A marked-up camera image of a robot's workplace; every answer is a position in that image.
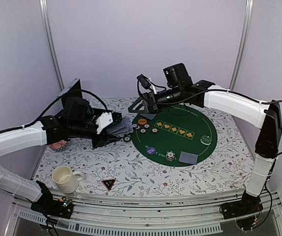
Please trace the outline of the orange big blind button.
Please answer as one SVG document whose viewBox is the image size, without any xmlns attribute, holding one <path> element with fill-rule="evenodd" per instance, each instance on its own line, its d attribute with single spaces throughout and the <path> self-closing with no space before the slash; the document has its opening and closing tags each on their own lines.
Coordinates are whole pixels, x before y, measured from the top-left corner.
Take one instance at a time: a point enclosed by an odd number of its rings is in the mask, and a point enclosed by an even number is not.
<svg viewBox="0 0 282 236">
<path fill-rule="evenodd" d="M 147 122 L 147 120 L 145 119 L 145 118 L 141 118 L 141 119 L 139 119 L 138 120 L 138 124 L 139 125 L 145 125 L 145 124 L 147 124 L 148 122 Z"/>
</svg>

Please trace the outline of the black white poker chip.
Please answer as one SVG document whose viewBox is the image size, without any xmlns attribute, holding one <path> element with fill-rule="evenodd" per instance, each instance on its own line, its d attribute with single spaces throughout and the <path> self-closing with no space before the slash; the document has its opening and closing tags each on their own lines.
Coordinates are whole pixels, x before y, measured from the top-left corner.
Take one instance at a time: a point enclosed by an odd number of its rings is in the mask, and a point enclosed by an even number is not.
<svg viewBox="0 0 282 236">
<path fill-rule="evenodd" d="M 125 137 L 124 137 L 124 142 L 128 143 L 128 142 L 130 142 L 130 141 L 131 141 L 130 136 L 125 136 Z"/>
<path fill-rule="evenodd" d="M 145 128 L 142 128 L 141 130 L 140 130 L 140 133 L 142 133 L 142 134 L 145 134 L 147 132 L 147 130 L 145 129 Z"/>
<path fill-rule="evenodd" d="M 152 133 L 153 133 L 153 134 L 157 134 L 157 133 L 158 133 L 158 129 L 153 128 L 153 129 L 152 129 Z"/>
<path fill-rule="evenodd" d="M 140 126 L 137 125 L 137 124 L 134 124 L 134 125 L 133 125 L 133 128 L 134 128 L 135 130 L 139 130 L 139 129 L 140 129 Z"/>
</svg>

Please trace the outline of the blue playing card deck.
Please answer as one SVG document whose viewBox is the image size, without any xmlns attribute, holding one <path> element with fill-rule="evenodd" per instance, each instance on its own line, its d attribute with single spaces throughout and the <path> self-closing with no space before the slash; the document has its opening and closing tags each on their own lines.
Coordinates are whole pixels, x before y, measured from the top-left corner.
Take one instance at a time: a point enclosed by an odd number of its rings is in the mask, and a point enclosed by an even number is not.
<svg viewBox="0 0 282 236">
<path fill-rule="evenodd" d="M 106 131 L 112 135 L 130 133 L 133 131 L 131 120 L 125 116 L 120 123 L 107 127 Z"/>
</svg>

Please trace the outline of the blue small blind button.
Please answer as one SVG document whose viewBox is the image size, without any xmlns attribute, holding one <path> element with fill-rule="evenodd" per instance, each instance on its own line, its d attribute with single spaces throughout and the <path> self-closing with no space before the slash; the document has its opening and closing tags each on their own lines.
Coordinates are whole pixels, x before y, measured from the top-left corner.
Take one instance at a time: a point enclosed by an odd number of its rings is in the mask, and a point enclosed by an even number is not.
<svg viewBox="0 0 282 236">
<path fill-rule="evenodd" d="M 147 155 L 155 155 L 156 154 L 156 149 L 154 148 L 154 147 L 148 147 L 147 149 L 146 149 L 146 154 Z"/>
</svg>

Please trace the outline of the poker chip stack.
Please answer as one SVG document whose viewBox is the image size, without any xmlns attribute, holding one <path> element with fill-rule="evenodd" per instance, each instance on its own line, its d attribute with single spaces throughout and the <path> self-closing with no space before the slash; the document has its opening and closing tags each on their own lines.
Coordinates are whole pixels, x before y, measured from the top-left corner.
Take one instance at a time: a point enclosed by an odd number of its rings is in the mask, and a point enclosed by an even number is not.
<svg viewBox="0 0 282 236">
<path fill-rule="evenodd" d="M 165 159 L 169 162 L 174 161 L 176 158 L 176 154 L 173 151 L 167 151 L 165 155 Z"/>
</svg>

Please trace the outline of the dealt blue card pile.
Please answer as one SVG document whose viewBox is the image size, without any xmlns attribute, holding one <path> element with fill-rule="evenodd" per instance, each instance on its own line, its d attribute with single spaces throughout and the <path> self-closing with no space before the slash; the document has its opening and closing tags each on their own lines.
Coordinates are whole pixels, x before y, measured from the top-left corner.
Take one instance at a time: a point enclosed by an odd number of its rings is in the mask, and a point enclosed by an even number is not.
<svg viewBox="0 0 282 236">
<path fill-rule="evenodd" d="M 197 164 L 197 159 L 198 159 L 198 155 L 197 154 L 193 154 L 193 153 L 189 153 L 189 152 L 184 152 L 184 151 L 180 152 L 179 162 L 181 162 L 181 163 L 190 164 L 190 165 L 196 165 Z"/>
</svg>

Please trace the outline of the white dealer button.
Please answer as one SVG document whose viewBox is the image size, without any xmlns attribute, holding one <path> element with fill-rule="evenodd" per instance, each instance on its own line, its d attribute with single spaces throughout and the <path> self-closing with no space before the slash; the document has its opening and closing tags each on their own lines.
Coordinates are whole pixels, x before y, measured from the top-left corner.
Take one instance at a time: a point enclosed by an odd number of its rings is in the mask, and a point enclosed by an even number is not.
<svg viewBox="0 0 282 236">
<path fill-rule="evenodd" d="M 212 143 L 212 138 L 208 135 L 203 135 L 201 138 L 200 138 L 200 142 L 203 144 L 203 145 L 206 145 L 206 146 L 209 146 L 211 143 Z"/>
</svg>

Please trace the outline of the single blue playing card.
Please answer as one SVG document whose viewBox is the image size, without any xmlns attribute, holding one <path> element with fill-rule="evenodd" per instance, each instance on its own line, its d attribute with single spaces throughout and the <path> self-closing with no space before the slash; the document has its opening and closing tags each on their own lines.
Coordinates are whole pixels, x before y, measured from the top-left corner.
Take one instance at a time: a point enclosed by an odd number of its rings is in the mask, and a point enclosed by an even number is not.
<svg viewBox="0 0 282 236">
<path fill-rule="evenodd" d="M 140 114 L 143 118 L 153 120 L 157 115 L 156 114 Z"/>
</svg>

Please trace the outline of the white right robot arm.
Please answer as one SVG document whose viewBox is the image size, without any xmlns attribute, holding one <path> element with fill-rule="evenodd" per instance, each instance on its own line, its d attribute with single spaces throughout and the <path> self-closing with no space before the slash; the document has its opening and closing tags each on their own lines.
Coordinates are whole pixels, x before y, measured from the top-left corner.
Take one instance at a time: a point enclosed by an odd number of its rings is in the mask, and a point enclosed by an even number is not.
<svg viewBox="0 0 282 236">
<path fill-rule="evenodd" d="M 151 88 L 148 77 L 142 74 L 137 77 L 137 86 L 142 86 L 147 92 L 139 93 L 128 108 L 130 113 L 155 114 L 172 105 L 189 103 L 228 113 L 260 129 L 255 144 L 254 168 L 245 189 L 246 197 L 237 207 L 241 214 L 249 214 L 256 208 L 255 197 L 259 197 L 278 155 L 282 135 L 279 102 L 258 101 L 205 80 L 193 83 L 183 63 L 169 66 L 163 72 L 168 89 L 159 92 Z"/>
</svg>

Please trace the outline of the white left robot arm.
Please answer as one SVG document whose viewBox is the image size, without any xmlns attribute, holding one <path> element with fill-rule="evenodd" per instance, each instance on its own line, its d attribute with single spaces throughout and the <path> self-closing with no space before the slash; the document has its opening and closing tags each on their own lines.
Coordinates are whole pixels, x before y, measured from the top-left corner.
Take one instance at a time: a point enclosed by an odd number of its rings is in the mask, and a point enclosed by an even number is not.
<svg viewBox="0 0 282 236">
<path fill-rule="evenodd" d="M 92 108 L 89 101 L 81 97 L 69 97 L 55 116 L 39 117 L 30 124 L 0 131 L 0 157 L 72 138 L 90 139 L 94 148 L 103 147 L 118 141 L 118 137 L 109 134 L 107 128 L 122 119 L 121 113 L 107 108 Z M 53 213 L 57 208 L 45 184 L 23 178 L 1 165 L 0 189 L 37 202 L 45 213 Z"/>
</svg>

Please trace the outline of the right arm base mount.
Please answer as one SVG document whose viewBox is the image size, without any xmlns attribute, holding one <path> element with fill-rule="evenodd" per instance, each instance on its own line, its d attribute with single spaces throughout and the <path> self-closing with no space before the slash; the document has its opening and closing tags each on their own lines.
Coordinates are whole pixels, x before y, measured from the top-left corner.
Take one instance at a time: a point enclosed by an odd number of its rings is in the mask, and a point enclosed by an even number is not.
<svg viewBox="0 0 282 236">
<path fill-rule="evenodd" d="M 224 219 L 231 219 L 251 214 L 250 217 L 236 221 L 237 227 L 243 231 L 252 230 L 263 210 L 260 197 L 254 197 L 245 191 L 240 200 L 220 205 L 219 211 Z"/>
</svg>

